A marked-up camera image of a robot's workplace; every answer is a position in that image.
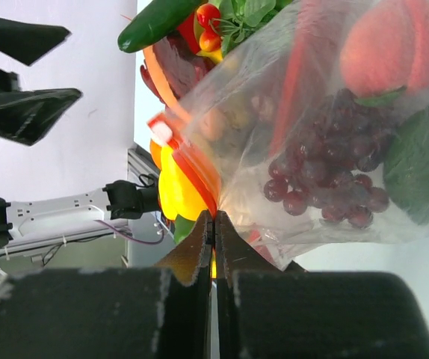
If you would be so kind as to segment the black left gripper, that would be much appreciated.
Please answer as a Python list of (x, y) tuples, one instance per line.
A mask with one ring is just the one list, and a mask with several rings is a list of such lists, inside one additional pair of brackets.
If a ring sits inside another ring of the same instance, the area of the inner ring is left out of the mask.
[[(26, 66), (61, 45), (70, 35), (63, 26), (0, 18), (0, 52)], [(26, 146), (43, 139), (82, 97), (82, 92), (75, 88), (18, 90), (18, 75), (0, 69), (0, 138)]]

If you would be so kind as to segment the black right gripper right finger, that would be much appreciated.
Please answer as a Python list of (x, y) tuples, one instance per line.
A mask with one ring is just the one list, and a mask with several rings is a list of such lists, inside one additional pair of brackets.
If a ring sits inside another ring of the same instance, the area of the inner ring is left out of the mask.
[(410, 288), (381, 271), (279, 270), (215, 219), (222, 358), (429, 358)]

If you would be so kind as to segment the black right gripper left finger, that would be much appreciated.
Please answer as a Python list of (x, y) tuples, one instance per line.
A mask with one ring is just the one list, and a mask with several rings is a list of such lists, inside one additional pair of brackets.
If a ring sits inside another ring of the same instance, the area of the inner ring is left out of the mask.
[(158, 263), (42, 269), (0, 286), (0, 358), (208, 358), (213, 220)]

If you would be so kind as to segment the dark green cucumber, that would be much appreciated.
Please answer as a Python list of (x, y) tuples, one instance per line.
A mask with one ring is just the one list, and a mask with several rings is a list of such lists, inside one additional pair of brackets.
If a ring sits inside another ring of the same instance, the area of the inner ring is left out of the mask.
[(151, 1), (121, 31), (117, 45), (122, 52), (135, 53), (178, 32), (188, 48), (196, 53), (200, 47), (195, 36), (195, 12), (206, 3), (197, 0)]

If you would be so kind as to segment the dark red grape bunch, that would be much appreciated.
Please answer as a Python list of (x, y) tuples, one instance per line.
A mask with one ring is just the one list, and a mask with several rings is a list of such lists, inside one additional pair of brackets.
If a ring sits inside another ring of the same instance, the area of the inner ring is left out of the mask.
[(291, 216), (314, 208), (324, 222), (370, 227), (389, 196), (369, 174), (383, 163), (397, 125), (390, 105), (361, 104), (348, 89), (326, 96), (269, 164), (265, 198)]

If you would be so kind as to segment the clear zip bag orange zipper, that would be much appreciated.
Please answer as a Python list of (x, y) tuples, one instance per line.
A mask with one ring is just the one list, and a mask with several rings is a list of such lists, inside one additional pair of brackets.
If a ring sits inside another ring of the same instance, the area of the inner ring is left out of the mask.
[(280, 268), (429, 237), (429, 1), (296, 1), (149, 127), (181, 236), (225, 212)]

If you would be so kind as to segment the pink peach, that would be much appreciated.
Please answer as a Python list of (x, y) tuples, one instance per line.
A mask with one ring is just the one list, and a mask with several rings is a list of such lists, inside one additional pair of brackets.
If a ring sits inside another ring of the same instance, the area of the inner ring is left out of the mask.
[(429, 88), (429, 1), (379, 1), (350, 29), (339, 67), (358, 97)]

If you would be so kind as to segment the orange fruit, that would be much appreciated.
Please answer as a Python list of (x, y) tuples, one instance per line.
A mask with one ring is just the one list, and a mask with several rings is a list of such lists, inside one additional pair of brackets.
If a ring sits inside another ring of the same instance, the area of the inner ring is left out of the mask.
[(152, 160), (155, 164), (155, 166), (161, 170), (162, 169), (162, 164), (161, 164), (161, 150), (162, 150), (163, 146), (158, 144), (156, 141), (154, 141), (153, 139), (150, 140), (149, 143), (149, 151), (152, 157)]

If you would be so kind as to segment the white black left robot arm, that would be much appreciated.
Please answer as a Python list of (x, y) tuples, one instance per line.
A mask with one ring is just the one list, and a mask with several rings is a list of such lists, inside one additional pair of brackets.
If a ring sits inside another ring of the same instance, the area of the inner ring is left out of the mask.
[[(62, 26), (0, 18), (0, 52), (26, 66), (61, 45), (69, 35)], [(0, 138), (35, 145), (81, 96), (75, 88), (23, 91), (16, 73), (0, 69)], [(83, 222), (138, 220), (160, 209), (157, 190), (156, 176), (141, 174), (137, 183), (120, 179), (71, 197), (31, 202), (8, 202), (0, 197), (0, 249)]]

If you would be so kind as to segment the yellow bell pepper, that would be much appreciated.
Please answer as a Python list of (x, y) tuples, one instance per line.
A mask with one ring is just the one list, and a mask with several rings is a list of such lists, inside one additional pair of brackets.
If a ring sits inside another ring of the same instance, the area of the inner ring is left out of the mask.
[(178, 216), (196, 221), (207, 209), (205, 201), (174, 161), (173, 150), (169, 146), (161, 148), (160, 160), (158, 193), (162, 212), (171, 221)]

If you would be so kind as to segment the purple orange sweet potato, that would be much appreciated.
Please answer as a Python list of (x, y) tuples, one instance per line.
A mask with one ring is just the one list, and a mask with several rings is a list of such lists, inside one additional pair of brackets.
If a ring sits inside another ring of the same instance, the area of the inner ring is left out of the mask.
[(209, 58), (195, 55), (175, 31), (142, 50), (142, 79), (146, 86), (177, 116), (189, 115), (179, 101), (215, 67)]

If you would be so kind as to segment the red yellow cherry pair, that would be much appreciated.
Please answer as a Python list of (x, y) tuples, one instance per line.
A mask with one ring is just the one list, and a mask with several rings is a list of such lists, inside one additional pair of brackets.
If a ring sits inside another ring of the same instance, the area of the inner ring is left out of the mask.
[(221, 45), (221, 37), (217, 33), (221, 14), (219, 9), (213, 4), (206, 3), (199, 6), (195, 12), (198, 24), (203, 29), (199, 45), (203, 52), (215, 52)]

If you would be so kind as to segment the green leafy herb sprig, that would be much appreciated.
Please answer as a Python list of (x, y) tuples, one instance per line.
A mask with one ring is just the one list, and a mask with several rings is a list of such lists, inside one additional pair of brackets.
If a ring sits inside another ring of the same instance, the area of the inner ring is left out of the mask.
[(226, 0), (218, 7), (220, 15), (209, 22), (221, 38), (221, 55), (225, 57), (235, 47), (267, 25), (281, 10), (297, 1), (290, 0)]

